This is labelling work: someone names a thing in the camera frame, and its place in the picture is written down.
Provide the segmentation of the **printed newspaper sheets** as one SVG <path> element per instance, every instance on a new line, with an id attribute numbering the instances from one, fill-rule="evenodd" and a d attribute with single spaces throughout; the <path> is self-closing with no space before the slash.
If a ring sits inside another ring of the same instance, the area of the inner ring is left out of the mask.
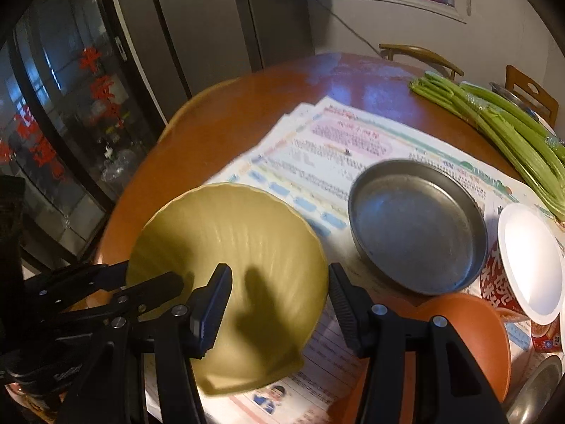
<path id="1" fill-rule="evenodd" d="M 300 296 L 313 278 L 301 258 L 343 263 L 374 297 L 400 293 L 365 264 L 347 219 L 354 180 L 367 167 L 410 159 L 453 177 L 473 197 L 496 233 L 502 209 L 520 203 L 545 218 L 557 239 L 564 232 L 534 191 L 495 167 L 405 124 L 324 98 L 282 117 L 261 143 L 205 185 L 177 196 L 145 223 L 134 246 L 130 278 L 174 271 L 187 289 L 202 285 L 218 262 L 234 273 L 234 297 L 213 350 L 194 365 L 212 423 L 330 423 L 332 405 L 359 377 L 332 307 Z M 260 362 L 236 331 L 247 308 L 243 277 L 263 274 L 279 304 L 297 302 L 296 346 Z"/>

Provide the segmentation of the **grey refrigerator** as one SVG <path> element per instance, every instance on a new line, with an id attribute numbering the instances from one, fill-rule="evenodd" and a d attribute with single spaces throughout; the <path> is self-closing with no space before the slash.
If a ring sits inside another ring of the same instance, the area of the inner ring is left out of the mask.
<path id="1" fill-rule="evenodd" d="M 166 124 L 206 88 L 314 53 L 307 0 L 107 0 L 132 85 Z"/>

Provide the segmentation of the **curved-back wooden chair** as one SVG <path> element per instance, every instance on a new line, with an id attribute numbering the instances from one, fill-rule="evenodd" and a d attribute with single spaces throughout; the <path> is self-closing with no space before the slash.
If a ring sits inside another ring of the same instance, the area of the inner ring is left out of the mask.
<path id="1" fill-rule="evenodd" d="M 410 58 L 417 59 L 428 65 L 440 66 L 444 70 L 448 70 L 449 78 L 451 80 L 457 76 L 464 76 L 464 71 L 460 67 L 426 48 L 416 45 L 390 43 L 380 43 L 378 47 L 381 50 L 381 53 L 386 55 L 386 58 L 389 60 L 393 60 L 396 55 L 407 55 Z"/>

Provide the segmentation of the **light wooden chair near table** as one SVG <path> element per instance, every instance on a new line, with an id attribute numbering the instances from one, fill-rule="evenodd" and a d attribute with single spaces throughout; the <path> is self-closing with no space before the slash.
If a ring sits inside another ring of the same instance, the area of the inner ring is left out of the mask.
<path id="1" fill-rule="evenodd" d="M 157 143 L 161 143 L 162 140 L 164 140 L 164 138 L 171 133 L 171 131 L 174 129 L 174 127 L 178 124 L 178 122 L 181 120 L 181 118 L 183 116 L 185 116 L 187 113 L 189 113 L 191 110 L 197 108 L 203 101 L 205 101 L 207 99 L 207 97 L 209 97 L 211 94 L 213 94 L 214 92 L 221 90 L 235 82 L 238 81 L 238 78 L 231 78 L 231 79 L 226 79 L 226 81 L 221 81 L 218 82 L 208 88 L 206 88 L 205 90 L 199 92 L 198 94 L 196 94 L 195 96 L 193 96 L 191 99 L 189 99 L 188 101 L 186 101 L 173 115 L 173 117 L 168 121 L 168 124 L 166 125 L 165 129 L 163 130 L 163 132 L 161 133 Z"/>

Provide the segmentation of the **steel pan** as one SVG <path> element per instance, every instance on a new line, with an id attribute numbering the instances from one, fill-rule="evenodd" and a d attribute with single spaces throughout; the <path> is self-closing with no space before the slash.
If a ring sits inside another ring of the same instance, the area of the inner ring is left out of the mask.
<path id="1" fill-rule="evenodd" d="M 352 184 L 347 215 L 359 255 L 412 293 L 462 291 L 487 259 L 487 225 L 477 202 L 428 164 L 400 159 L 368 167 Z"/>

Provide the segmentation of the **orange plastic plate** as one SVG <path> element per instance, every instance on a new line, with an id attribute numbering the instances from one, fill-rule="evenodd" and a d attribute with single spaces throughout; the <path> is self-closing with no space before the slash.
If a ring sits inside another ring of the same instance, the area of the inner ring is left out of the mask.
<path id="1" fill-rule="evenodd" d="M 487 307 L 486 302 L 466 293 L 443 295 L 419 307 L 391 295 L 375 297 L 374 302 L 385 304 L 399 316 L 410 319 L 428 321 L 435 315 L 446 317 L 483 370 L 499 402 L 504 402 L 511 376 L 509 340 L 501 319 L 494 309 Z M 416 364 L 416 354 L 406 353 L 400 423 L 413 421 Z M 329 423 L 354 423 L 368 372 L 368 361 L 362 360 L 361 365 L 363 369 L 356 386 L 329 407 Z"/>

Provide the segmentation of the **glass display cabinet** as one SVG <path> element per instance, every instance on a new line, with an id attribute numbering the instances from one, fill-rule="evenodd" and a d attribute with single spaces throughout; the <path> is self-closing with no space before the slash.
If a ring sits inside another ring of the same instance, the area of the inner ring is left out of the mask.
<path id="1" fill-rule="evenodd" d="M 94 255 L 163 129 L 114 0 L 1 0 L 1 171 L 26 184 L 32 269 Z"/>

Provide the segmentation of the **green celery bunch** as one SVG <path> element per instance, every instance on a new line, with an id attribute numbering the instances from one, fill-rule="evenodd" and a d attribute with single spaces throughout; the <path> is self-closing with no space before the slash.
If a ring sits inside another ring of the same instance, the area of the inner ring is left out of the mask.
<path id="1" fill-rule="evenodd" d="M 517 105 L 482 86 L 428 71 L 412 92 L 484 134 L 507 158 L 545 208 L 564 222 L 564 143 Z"/>

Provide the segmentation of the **large white noodle bowl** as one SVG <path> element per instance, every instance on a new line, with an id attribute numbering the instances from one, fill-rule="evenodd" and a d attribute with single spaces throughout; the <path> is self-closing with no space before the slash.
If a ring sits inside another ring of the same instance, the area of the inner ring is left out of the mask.
<path id="1" fill-rule="evenodd" d="M 533 209 L 507 205 L 480 274 L 481 296 L 506 322 L 550 324 L 564 299 L 563 256 L 553 231 Z"/>

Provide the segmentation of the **square-back wooden chair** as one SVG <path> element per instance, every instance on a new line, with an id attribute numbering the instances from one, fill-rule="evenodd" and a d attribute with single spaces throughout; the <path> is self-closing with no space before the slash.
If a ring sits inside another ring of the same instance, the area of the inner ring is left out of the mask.
<path id="1" fill-rule="evenodd" d="M 506 88 L 554 129 L 559 104 L 540 84 L 513 65 L 507 65 Z"/>

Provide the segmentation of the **round steel bowl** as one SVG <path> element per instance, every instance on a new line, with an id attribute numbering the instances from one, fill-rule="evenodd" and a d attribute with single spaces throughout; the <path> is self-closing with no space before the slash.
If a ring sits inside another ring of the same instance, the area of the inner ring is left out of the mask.
<path id="1" fill-rule="evenodd" d="M 558 356 L 543 360 L 524 383 L 519 392 L 504 402 L 508 423 L 534 423 L 550 402 L 562 378 L 562 364 Z"/>

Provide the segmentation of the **far steel bowl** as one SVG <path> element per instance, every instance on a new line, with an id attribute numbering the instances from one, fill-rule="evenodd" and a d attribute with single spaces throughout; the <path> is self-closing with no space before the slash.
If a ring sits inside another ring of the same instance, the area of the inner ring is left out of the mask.
<path id="1" fill-rule="evenodd" d="M 526 114 L 528 114 L 530 117 L 532 117 L 536 122 L 539 122 L 539 118 L 540 118 L 539 114 L 537 112 L 535 112 L 533 109 L 531 109 L 530 107 L 528 107 L 527 104 L 525 104 L 515 94 L 513 94 L 512 92 L 510 92 L 509 90 L 504 88 L 499 83 L 490 81 L 489 85 L 490 85 L 491 90 L 493 92 L 504 97 L 508 101 L 512 102 L 517 107 L 522 109 Z"/>

